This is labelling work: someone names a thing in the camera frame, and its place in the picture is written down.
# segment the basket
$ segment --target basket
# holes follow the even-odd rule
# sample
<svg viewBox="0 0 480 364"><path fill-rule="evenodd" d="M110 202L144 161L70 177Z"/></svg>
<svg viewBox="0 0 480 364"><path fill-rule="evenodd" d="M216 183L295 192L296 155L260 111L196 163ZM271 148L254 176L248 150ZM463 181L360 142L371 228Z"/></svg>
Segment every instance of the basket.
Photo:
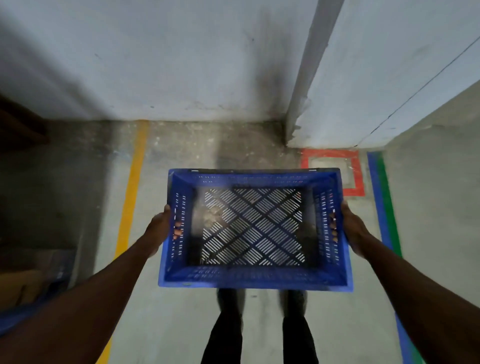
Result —
<svg viewBox="0 0 480 364"><path fill-rule="evenodd" d="M170 170L158 285L353 291L342 198L337 168Z"/></svg>

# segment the green tape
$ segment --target green tape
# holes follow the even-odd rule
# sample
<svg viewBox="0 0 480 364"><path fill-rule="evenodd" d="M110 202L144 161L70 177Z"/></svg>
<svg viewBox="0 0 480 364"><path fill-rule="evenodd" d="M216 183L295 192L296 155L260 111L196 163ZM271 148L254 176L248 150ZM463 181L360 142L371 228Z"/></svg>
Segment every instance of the green tape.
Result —
<svg viewBox="0 0 480 364"><path fill-rule="evenodd" d="M392 248L395 254L402 256L402 248L400 247L400 237L398 236L398 230L396 227L395 215L393 212L392 197L390 196L390 187L388 186L388 178L385 170L385 162L383 153L378 153L377 158L377 173L380 180L380 189L382 190L382 199L384 201L385 215L387 218L388 233L390 235L390 241L392 242ZM410 341L412 360L415 364L423 364L424 361L413 343Z"/></svg>

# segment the shoe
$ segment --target shoe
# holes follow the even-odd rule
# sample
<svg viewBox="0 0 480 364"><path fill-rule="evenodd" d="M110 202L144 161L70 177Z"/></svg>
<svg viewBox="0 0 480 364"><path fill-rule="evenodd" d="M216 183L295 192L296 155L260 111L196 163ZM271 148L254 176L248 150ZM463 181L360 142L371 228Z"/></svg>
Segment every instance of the shoe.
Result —
<svg viewBox="0 0 480 364"><path fill-rule="evenodd" d="M218 288L216 291L216 300L220 310L234 309L243 314L245 306L245 290L235 290L233 288Z"/></svg>
<svg viewBox="0 0 480 364"><path fill-rule="evenodd" d="M307 310L307 291L280 291L280 306L283 316L305 316Z"/></svg>

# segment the leg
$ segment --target leg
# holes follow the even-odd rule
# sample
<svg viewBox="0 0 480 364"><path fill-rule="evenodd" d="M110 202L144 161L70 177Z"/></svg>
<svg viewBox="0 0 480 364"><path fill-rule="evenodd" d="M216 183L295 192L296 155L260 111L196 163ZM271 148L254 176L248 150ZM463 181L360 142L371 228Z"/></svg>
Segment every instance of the leg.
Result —
<svg viewBox="0 0 480 364"><path fill-rule="evenodd" d="M318 364L313 337L304 317L305 306L305 292L287 291L283 319L284 364Z"/></svg>
<svg viewBox="0 0 480 364"><path fill-rule="evenodd" d="M221 312L210 334L202 364L240 364L242 321L236 291L220 289L217 295Z"/></svg>

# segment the hand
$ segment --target hand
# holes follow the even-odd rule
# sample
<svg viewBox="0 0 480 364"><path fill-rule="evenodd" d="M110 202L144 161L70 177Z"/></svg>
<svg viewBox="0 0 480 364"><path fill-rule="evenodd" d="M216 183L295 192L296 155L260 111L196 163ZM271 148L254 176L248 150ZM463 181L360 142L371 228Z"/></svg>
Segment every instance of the hand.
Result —
<svg viewBox="0 0 480 364"><path fill-rule="evenodd" d="M365 227L362 219L350 210L346 201L342 201L341 207L343 214L343 229L347 236L348 243L357 255L364 258L361 246L371 234Z"/></svg>
<svg viewBox="0 0 480 364"><path fill-rule="evenodd" d="M175 223L176 227L180 227L181 222L177 221ZM149 241L152 246L152 252L150 256L154 255L159 246L167 238L170 231L170 206L165 205L163 212L153 216L152 221L148 224L147 229L143 237ZM173 239L177 239L183 233L180 229L173 230Z"/></svg>

